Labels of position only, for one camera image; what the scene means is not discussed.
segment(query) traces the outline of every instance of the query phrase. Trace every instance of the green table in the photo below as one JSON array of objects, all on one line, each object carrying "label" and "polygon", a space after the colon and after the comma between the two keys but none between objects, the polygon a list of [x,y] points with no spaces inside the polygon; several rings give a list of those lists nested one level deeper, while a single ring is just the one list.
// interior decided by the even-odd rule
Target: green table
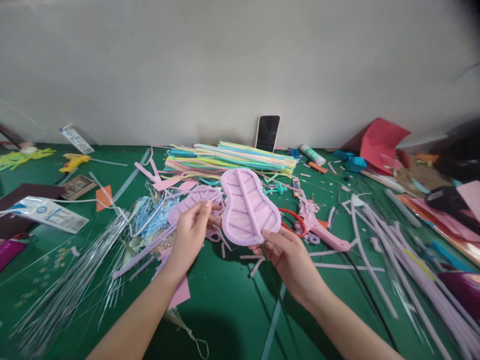
[{"label": "green table", "polygon": [[[76,153],[70,145],[51,145],[57,152],[49,157],[31,160],[18,167],[14,171],[4,171],[0,174],[3,194],[8,194],[21,183],[35,183],[52,185],[62,175],[58,171],[65,159],[64,153]],[[96,159],[119,162],[128,166],[116,166],[91,161],[83,164],[75,175],[86,175],[93,172],[98,180],[104,185],[111,185],[115,194],[127,177],[134,170],[133,163],[139,162],[147,147],[142,146],[98,146],[92,153]],[[328,161],[337,158],[326,151],[319,150]],[[166,150],[154,149],[154,160],[159,169],[163,167]],[[295,174],[304,173],[311,178],[300,176],[301,187],[308,198],[314,196],[315,201],[321,206],[317,214],[318,219],[326,221],[331,206],[338,206],[340,185],[349,185],[356,192],[370,192],[374,194],[366,196],[368,200],[375,197],[378,204],[390,213],[396,214],[390,201],[384,196],[384,187],[375,181],[364,177],[365,182],[354,174],[348,182],[344,180],[345,173],[334,164],[339,174],[331,171],[322,175],[311,168],[303,166],[305,158],[300,159]],[[290,180],[283,178],[286,184]],[[123,193],[116,204],[124,209],[129,209],[139,197],[147,195],[145,188],[146,178],[139,173],[127,190]],[[341,201],[344,202],[351,196],[340,190]],[[81,199],[92,199],[95,192],[84,195]],[[297,210],[298,201],[288,191],[282,196],[272,194],[270,199],[280,208]],[[0,286],[0,357],[7,359],[19,359],[19,350],[15,348],[15,339],[9,339],[10,329],[25,314],[39,296],[64,273],[65,269],[73,260],[71,253],[67,253],[61,261],[62,266],[55,269],[56,259],[61,255],[59,251],[76,246],[80,253],[86,249],[86,245],[92,242],[105,228],[114,216],[111,210],[103,210],[96,213],[94,203],[68,204],[67,207],[78,214],[91,219],[86,229],[79,235],[71,237],[69,234],[48,227],[38,225],[34,228],[33,242],[12,263],[0,273],[0,284],[8,280],[19,270],[25,268],[52,249],[67,241],[64,245],[54,250],[48,257],[34,263],[25,271]],[[359,221],[360,233],[368,258],[373,266],[385,267],[382,256],[373,251],[369,238],[372,235],[370,229]],[[335,218],[332,232],[341,239],[352,241],[354,238],[351,217],[340,208]],[[439,239],[431,230],[423,227],[416,230],[423,239]],[[92,291],[91,295],[84,299],[73,317],[73,322],[65,328],[54,345],[51,347],[47,359],[84,359],[102,336],[108,331],[118,317],[127,309],[131,302],[140,294],[152,278],[155,272],[155,264],[151,264],[140,276],[132,282],[125,284],[123,296],[118,298],[115,308],[109,308],[105,312],[103,321],[98,326],[102,310],[99,301],[104,294],[105,284],[102,280],[108,274],[108,269],[113,261],[117,244],[110,255],[100,267],[89,289],[94,289],[98,284],[98,291]],[[198,339],[208,342],[210,349],[209,359],[259,359],[265,344],[267,332],[270,326],[271,316],[274,311],[277,294],[281,286],[278,276],[272,272],[270,264],[264,262],[254,278],[249,278],[249,273],[255,261],[240,260],[240,255],[251,254],[247,248],[233,247],[232,252],[226,253],[222,259],[220,243],[205,241],[205,247],[201,250],[197,260],[188,272],[188,283],[191,299],[180,304],[178,311],[193,334]],[[323,243],[307,245],[309,252],[322,251]],[[352,254],[357,265],[363,265],[362,260]],[[314,257],[314,262],[320,262],[319,257]],[[344,256],[333,254],[324,256],[323,263],[345,264],[349,263]],[[319,269],[325,282],[333,292],[342,299],[363,321],[386,341],[387,334],[382,327],[373,306],[367,298],[357,274],[350,270]],[[406,359],[441,359],[439,351],[432,341],[432,351],[422,345],[416,335],[410,320],[407,317],[401,300],[394,294],[391,282],[386,273],[377,273],[385,291],[391,299],[393,306],[399,314],[399,319],[391,317],[384,302],[382,301],[369,274],[363,271],[363,276],[377,299],[388,326],[396,340],[400,353]],[[431,310],[428,301],[423,301],[424,308],[432,323],[444,341],[452,357],[459,358],[455,346],[450,340],[445,326],[437,320],[437,316]],[[284,310],[287,312],[293,328],[295,339],[301,350],[301,357],[306,359],[338,359],[340,354],[326,337],[315,320],[288,294],[284,299]],[[297,353],[294,342],[287,327],[285,316],[280,314],[277,331],[270,351],[270,359],[296,359]],[[196,344],[183,330],[177,331],[173,324],[162,321],[153,336],[153,339],[145,354],[146,359],[200,359]]]}]

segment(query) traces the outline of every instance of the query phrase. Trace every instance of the phone screen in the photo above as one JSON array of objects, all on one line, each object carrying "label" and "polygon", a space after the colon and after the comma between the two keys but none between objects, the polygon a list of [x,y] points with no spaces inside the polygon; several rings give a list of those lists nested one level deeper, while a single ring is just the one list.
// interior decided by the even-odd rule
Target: phone screen
[{"label": "phone screen", "polygon": [[256,134],[256,148],[273,153],[277,141],[280,116],[265,115],[258,119],[258,132]]}]

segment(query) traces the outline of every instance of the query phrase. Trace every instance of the hand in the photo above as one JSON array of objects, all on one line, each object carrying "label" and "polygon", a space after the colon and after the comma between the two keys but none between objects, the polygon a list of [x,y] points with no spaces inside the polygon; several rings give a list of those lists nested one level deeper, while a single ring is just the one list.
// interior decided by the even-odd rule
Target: hand
[{"label": "hand", "polygon": [[212,204],[211,200],[202,201],[180,215],[176,224],[175,242],[165,270],[173,272],[177,280],[181,280],[202,248],[207,225],[220,227],[221,220],[212,215],[212,210],[222,207]]},{"label": "hand", "polygon": [[[305,309],[311,311],[318,292],[327,289],[302,240],[281,227],[278,232],[262,231],[268,259],[275,266],[286,288]],[[249,246],[255,255],[263,255],[260,245]]]}]

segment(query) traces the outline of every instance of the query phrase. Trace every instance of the left hand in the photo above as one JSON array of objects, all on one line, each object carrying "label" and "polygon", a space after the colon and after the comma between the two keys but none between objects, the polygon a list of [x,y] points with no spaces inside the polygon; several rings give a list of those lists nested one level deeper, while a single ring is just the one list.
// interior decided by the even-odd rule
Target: left hand
[{"label": "left hand", "polygon": [[180,215],[176,225],[175,242],[170,259],[165,266],[180,280],[193,264],[205,240],[207,225],[221,226],[221,220],[212,215],[212,210],[222,207],[211,200],[202,201]]}]

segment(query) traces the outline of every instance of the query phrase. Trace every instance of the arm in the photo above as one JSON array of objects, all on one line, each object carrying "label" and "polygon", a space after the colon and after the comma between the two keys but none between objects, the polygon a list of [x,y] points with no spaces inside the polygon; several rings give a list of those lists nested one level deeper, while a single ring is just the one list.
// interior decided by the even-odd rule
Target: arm
[{"label": "arm", "polygon": [[[263,230],[266,254],[286,288],[316,319],[346,360],[403,359],[329,289],[302,240],[281,227]],[[262,255],[258,246],[250,247]]]},{"label": "arm", "polygon": [[180,281],[197,257],[205,239],[207,222],[219,210],[211,201],[200,202],[184,212],[177,224],[170,258],[155,279],[130,305],[88,356],[97,359],[142,359]]}]

